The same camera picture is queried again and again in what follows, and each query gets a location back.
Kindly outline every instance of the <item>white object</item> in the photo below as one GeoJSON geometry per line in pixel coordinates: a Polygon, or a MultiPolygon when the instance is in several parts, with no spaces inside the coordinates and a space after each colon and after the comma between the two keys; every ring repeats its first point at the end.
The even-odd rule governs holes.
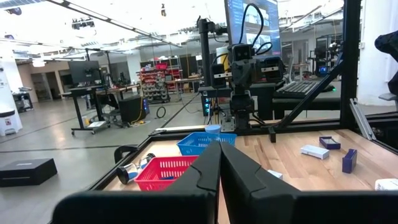
{"type": "Polygon", "coordinates": [[[380,179],[374,184],[375,190],[398,190],[398,179],[380,179]]]}
{"type": "Polygon", "coordinates": [[[0,111],[0,136],[18,133],[17,117],[13,115],[2,117],[2,114],[13,112],[14,109],[0,111]]]}
{"type": "Polygon", "coordinates": [[[273,170],[268,170],[268,172],[269,172],[270,174],[272,174],[272,175],[278,177],[278,178],[281,179],[281,180],[284,179],[283,174],[281,174],[280,172],[276,172],[276,171],[273,171],[273,170]]]}
{"type": "Polygon", "coordinates": [[[319,159],[326,159],[329,157],[329,150],[311,145],[303,146],[301,148],[301,153],[309,156],[315,156],[319,159]]]}

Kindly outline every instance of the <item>floor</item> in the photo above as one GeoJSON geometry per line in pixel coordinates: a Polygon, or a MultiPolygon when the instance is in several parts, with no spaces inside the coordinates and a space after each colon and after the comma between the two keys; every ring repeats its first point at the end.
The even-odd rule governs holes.
{"type": "MultiPolygon", "coordinates": [[[[1,223],[48,223],[52,209],[61,198],[87,188],[109,171],[114,165],[113,152],[117,146],[139,144],[162,126],[203,124],[200,97],[195,95],[184,94],[182,101],[172,95],[171,102],[163,105],[166,115],[161,119],[155,118],[161,105],[150,105],[150,115],[146,118],[150,122],[145,125],[127,129],[113,126],[95,135],[77,131],[74,137],[70,128],[77,127],[78,121],[72,100],[34,104],[33,111],[20,114],[24,128],[18,134],[0,137],[0,166],[24,159],[54,158],[58,174],[39,186],[0,188],[1,223]],[[190,100],[183,109],[183,104],[190,100]]],[[[89,117],[95,114],[85,109],[83,100],[79,105],[82,114],[89,117]]],[[[394,111],[395,107],[364,106],[363,110],[373,114],[394,111]]],[[[302,118],[314,119],[338,116],[339,111],[300,114],[302,118]]]]}

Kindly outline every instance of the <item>black box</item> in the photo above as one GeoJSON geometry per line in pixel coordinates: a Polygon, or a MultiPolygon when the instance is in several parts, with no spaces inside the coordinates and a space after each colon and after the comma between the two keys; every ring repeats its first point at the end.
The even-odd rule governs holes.
{"type": "Polygon", "coordinates": [[[55,174],[54,159],[15,161],[0,167],[0,187],[39,185],[55,174]]]}

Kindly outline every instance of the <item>computer screen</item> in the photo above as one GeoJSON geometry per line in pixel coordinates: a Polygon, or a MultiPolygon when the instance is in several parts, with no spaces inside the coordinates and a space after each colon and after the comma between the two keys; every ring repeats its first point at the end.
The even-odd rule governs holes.
{"type": "Polygon", "coordinates": [[[98,61],[68,62],[68,64],[74,84],[101,80],[98,61]]]}
{"type": "MultiPolygon", "coordinates": [[[[264,55],[281,55],[279,36],[278,4],[276,0],[225,0],[228,35],[230,44],[238,44],[241,36],[243,12],[247,4],[254,3],[264,18],[261,35],[254,44],[258,49],[261,44],[272,42],[272,49],[264,55]]],[[[249,7],[244,22],[242,43],[252,44],[261,27],[261,19],[254,7],[249,7]]]]}

